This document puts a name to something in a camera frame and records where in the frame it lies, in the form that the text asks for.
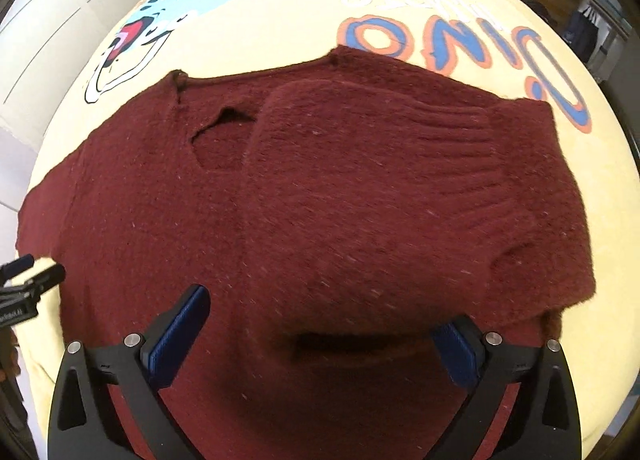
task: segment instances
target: sweater sleeve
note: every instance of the sweater sleeve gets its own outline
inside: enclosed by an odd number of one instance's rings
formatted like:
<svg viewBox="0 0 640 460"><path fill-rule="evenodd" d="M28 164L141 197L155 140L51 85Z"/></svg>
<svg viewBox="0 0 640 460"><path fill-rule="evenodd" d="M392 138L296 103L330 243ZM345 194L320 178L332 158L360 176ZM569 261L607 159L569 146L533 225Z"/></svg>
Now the sweater sleeve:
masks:
<svg viewBox="0 0 640 460"><path fill-rule="evenodd" d="M468 312L535 225L485 110L363 85L279 87L243 172L248 333L290 358L319 334L412 340Z"/></svg>

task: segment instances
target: blue gripper pad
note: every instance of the blue gripper pad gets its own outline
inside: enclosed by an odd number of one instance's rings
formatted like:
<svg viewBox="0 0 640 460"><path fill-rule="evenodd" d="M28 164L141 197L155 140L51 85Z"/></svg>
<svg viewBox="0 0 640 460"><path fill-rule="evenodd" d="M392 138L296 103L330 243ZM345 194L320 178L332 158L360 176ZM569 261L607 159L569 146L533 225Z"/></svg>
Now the blue gripper pad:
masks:
<svg viewBox="0 0 640 460"><path fill-rule="evenodd" d="M191 285L178 303L159 315L145 332L140 361L155 389L169 387L204 326L211 306L209 291Z"/></svg>
<svg viewBox="0 0 640 460"><path fill-rule="evenodd" d="M431 338L454 384L471 391L478 383L481 366L471 345L453 323L432 330Z"/></svg>

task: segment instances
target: yellow bedsheet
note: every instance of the yellow bedsheet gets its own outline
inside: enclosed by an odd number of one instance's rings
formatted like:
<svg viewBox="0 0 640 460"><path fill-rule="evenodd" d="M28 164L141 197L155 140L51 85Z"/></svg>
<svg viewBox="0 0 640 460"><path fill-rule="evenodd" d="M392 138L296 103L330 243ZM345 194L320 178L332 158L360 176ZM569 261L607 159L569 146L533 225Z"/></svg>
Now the yellow bedsheet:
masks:
<svg viewBox="0 0 640 460"><path fill-rule="evenodd" d="M519 0L143 0L98 47L60 105L31 187L169 70L208 77L276 68L318 58L337 43L385 53L502 97L552 104L586 206L598 289L563 319L586 456L640 366L640 290L633 267L640 248L640 181L596 83ZM40 302L40 316L17 328L45 433L64 349L59 305L55 289Z"/></svg>

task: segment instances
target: screw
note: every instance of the screw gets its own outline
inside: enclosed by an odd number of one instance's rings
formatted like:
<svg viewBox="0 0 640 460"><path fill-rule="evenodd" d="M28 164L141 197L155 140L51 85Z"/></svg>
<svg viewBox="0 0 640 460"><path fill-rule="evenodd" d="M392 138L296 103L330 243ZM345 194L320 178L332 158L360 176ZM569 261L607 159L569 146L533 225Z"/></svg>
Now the screw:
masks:
<svg viewBox="0 0 640 460"><path fill-rule="evenodd" d="M136 346L142 339L138 334L129 334L124 338L124 344L129 348Z"/></svg>
<svg viewBox="0 0 640 460"><path fill-rule="evenodd" d="M68 347L66 347L66 351L70 354L75 354L81 347L82 345L78 341L73 341L72 343L69 343Z"/></svg>
<svg viewBox="0 0 640 460"><path fill-rule="evenodd" d="M489 332L484 339L491 345L497 346L502 343L502 336L496 332Z"/></svg>
<svg viewBox="0 0 640 460"><path fill-rule="evenodd" d="M549 350L551 350L552 352L560 351L560 343L555 339L549 339L549 341L546 342L546 347L549 348Z"/></svg>

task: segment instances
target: bag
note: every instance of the bag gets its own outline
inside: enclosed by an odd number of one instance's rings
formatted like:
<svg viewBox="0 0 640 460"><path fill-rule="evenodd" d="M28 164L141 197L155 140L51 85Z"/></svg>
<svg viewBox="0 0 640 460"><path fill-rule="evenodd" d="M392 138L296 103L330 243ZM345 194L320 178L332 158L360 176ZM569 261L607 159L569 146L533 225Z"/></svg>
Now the bag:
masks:
<svg viewBox="0 0 640 460"><path fill-rule="evenodd" d="M599 29L595 24L596 12L587 7L583 12L576 10L569 18L566 30L562 33L564 40L580 61L587 63L596 50Z"/></svg>
<svg viewBox="0 0 640 460"><path fill-rule="evenodd" d="M0 328L0 369L11 364L13 349L9 328ZM7 376L6 380L0 382L0 458L2 460L38 459L27 418L20 387L15 377Z"/></svg>

